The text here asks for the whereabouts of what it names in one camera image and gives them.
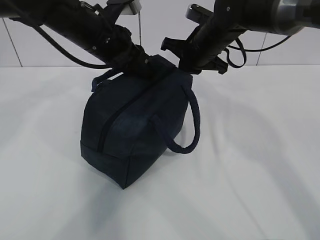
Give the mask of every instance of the wire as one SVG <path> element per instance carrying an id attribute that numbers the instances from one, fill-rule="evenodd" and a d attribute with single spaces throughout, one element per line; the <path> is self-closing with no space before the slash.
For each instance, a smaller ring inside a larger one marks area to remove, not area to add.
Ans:
<path id="1" fill-rule="evenodd" d="M 242 44 L 242 42 L 240 41 L 239 38 L 237 38 L 235 40 L 235 42 L 238 44 L 239 49 L 241 50 L 241 53 L 243 56 L 243 64 L 242 65 L 236 65 L 230 60 L 230 50 L 228 48 L 226 48 L 224 51 L 226 52 L 226 60 L 227 60 L 228 64 L 235 69 L 240 69 L 244 65 L 246 65 L 246 63 L 247 63 L 247 53 L 245 51 L 244 45 Z"/>
<path id="2" fill-rule="evenodd" d="M 76 64 L 79 64 L 86 68 L 91 69 L 109 69 L 111 66 L 109 64 L 103 64 L 103 65 L 96 65 L 87 63 L 85 61 L 82 61 L 75 56 L 71 55 L 69 52 L 67 52 L 62 46 L 60 46 L 51 36 L 49 36 L 40 26 L 38 26 L 27 14 L 25 14 L 20 8 L 18 8 L 14 3 L 12 3 L 10 0 L 3 0 L 7 5 L 9 5 L 22 19 L 24 19 L 30 26 L 36 30 L 42 37 L 44 37 L 53 47 L 55 47 L 61 54 L 63 54 L 65 57 L 70 59 L 71 61 L 75 62 Z"/>
<path id="3" fill-rule="evenodd" d="M 291 38 L 292 36 L 287 36 L 285 39 L 281 40 L 280 42 L 272 45 L 272 46 L 269 46 L 267 48 L 262 48 L 262 49 L 245 49 L 246 52 L 249 52 L 249 53 L 259 53 L 259 52 L 264 52 L 264 51 L 268 51 L 270 49 L 273 49 L 277 46 L 279 46 L 280 44 L 283 44 L 285 41 L 287 41 L 289 38 Z M 231 48 L 231 49 L 235 49 L 235 50 L 239 50 L 241 51 L 241 49 L 239 47 L 236 47 L 236 46 L 231 46 L 229 45 L 228 48 Z"/>

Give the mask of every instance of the rope handle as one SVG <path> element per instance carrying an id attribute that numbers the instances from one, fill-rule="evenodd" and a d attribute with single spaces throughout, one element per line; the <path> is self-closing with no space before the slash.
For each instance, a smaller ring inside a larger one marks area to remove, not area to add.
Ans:
<path id="1" fill-rule="evenodd" d="M 184 94 L 186 95 L 190 106 L 191 106 L 191 111 L 193 115 L 193 124 L 194 124 L 194 138 L 192 143 L 187 146 L 187 147 L 182 147 L 178 145 L 174 139 L 169 135 L 168 131 L 166 130 L 163 122 L 161 119 L 157 116 L 154 115 L 151 118 L 151 121 L 157 131 L 157 133 L 162 137 L 164 140 L 166 146 L 173 152 L 177 154 L 189 154 L 195 148 L 197 147 L 199 140 L 200 140 L 200 123 L 201 123 L 201 117 L 200 117 L 200 109 L 199 109 L 199 104 L 197 101 L 197 97 L 195 93 L 187 86 L 182 85 L 182 89 L 184 91 Z"/>

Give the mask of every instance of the zipper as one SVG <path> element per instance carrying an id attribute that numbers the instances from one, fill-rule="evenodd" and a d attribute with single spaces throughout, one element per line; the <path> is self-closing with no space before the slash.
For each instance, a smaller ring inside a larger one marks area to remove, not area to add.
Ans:
<path id="1" fill-rule="evenodd" d="M 114 121 L 123 113 L 126 109 L 128 109 L 134 102 L 136 102 L 139 98 L 141 98 L 142 95 L 144 95 L 147 91 L 149 91 L 152 87 L 159 84 L 163 79 L 165 79 L 167 76 L 169 76 L 173 71 L 176 69 L 176 67 L 173 67 L 169 71 L 164 71 L 163 74 L 158 76 L 152 84 L 150 84 L 148 87 L 146 87 L 140 94 L 136 95 L 131 101 L 129 101 L 127 104 L 125 104 L 123 107 L 121 107 L 118 111 L 116 111 L 112 117 L 110 117 L 105 124 L 102 127 L 97 152 L 102 153 L 104 151 L 104 146 L 106 142 L 107 135 L 111 129 L 112 124 Z"/>

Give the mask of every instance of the black cable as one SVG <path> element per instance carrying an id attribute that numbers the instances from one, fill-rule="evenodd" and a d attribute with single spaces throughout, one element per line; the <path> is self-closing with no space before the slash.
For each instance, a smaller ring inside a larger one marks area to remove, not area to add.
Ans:
<path id="1" fill-rule="evenodd" d="M 246 63 L 247 63 L 247 53 L 245 51 L 244 45 L 242 44 L 242 42 L 240 41 L 239 38 L 237 38 L 235 40 L 235 42 L 238 44 L 239 49 L 241 50 L 241 53 L 243 56 L 243 64 L 242 65 L 236 65 L 230 60 L 230 50 L 228 48 L 226 48 L 224 51 L 226 52 L 226 60 L 227 60 L 228 64 L 235 69 L 240 69 L 244 65 L 246 65 Z"/>
<path id="2" fill-rule="evenodd" d="M 107 29 L 109 29 L 110 31 L 113 30 L 112 26 L 110 25 L 110 23 L 108 22 L 105 13 L 104 13 L 104 9 L 102 8 L 102 6 L 100 6 L 99 4 L 96 4 L 95 6 L 92 7 L 95 11 L 98 11 L 98 13 L 101 15 L 102 19 L 103 19 L 103 23 L 105 25 L 105 27 Z"/>
<path id="3" fill-rule="evenodd" d="M 267 48 L 263 48 L 263 49 L 245 49 L 246 52 L 248 53 L 259 53 L 259 52 L 264 52 L 264 51 L 268 51 L 270 49 L 273 49 L 277 46 L 279 46 L 280 44 L 283 44 L 285 41 L 287 41 L 289 38 L 291 38 L 292 36 L 287 36 L 285 39 L 281 40 L 280 42 L 272 45 L 272 46 L 269 46 Z M 241 51 L 241 49 L 239 47 L 236 47 L 236 46 L 231 46 L 229 45 L 228 48 L 231 48 L 231 49 L 235 49 L 235 50 L 239 50 Z"/>
<path id="4" fill-rule="evenodd" d="M 109 69 L 111 66 L 109 64 L 96 65 L 82 61 L 75 56 L 67 52 L 62 46 L 60 46 L 51 36 L 49 36 L 40 26 L 38 26 L 27 14 L 25 14 L 20 8 L 13 4 L 10 0 L 3 0 L 8 6 L 10 6 L 22 19 L 24 19 L 34 30 L 36 30 L 42 37 L 44 37 L 53 47 L 55 47 L 60 53 L 65 57 L 70 59 L 86 68 L 91 69 Z"/>

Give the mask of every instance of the tile grout line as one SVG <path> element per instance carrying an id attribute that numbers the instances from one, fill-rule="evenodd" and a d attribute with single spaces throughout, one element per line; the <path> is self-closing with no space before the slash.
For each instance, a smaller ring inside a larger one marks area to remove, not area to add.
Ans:
<path id="1" fill-rule="evenodd" d="M 266 42 L 267 35 L 268 35 L 268 33 L 266 33 L 266 34 L 264 35 L 264 39 L 263 39 L 263 43 L 262 43 L 261 49 L 263 49 L 264 46 L 265 46 L 265 42 Z M 258 66 L 258 64 L 259 64 L 259 60 L 260 60 L 261 54 L 262 54 L 262 51 L 259 53 L 258 60 L 256 61 L 256 66 Z"/>
<path id="2" fill-rule="evenodd" d="M 6 32 L 7 32 L 7 33 L 8 33 L 8 35 L 9 35 L 9 38 L 10 38 L 11 44 L 12 44 L 13 49 L 14 49 L 14 51 L 15 51 L 15 55 L 16 55 L 16 57 L 17 57 L 17 58 L 18 58 L 18 60 L 19 60 L 20 66 L 23 68 L 24 66 L 23 66 L 23 65 L 22 65 L 22 63 L 21 63 L 21 60 L 20 60 L 20 57 L 19 57 L 19 55 L 18 55 L 18 52 L 17 52 L 16 46 L 14 45 L 14 41 L 12 40 L 12 37 L 11 37 L 11 35 L 10 35 L 9 29 L 8 29 L 8 27 L 7 27 L 7 23 L 6 23 L 6 21 L 4 20 L 4 18 L 3 18 L 3 17 L 2 17 L 2 21 L 3 21 L 4 27 L 5 27 L 5 29 L 6 29 Z"/>

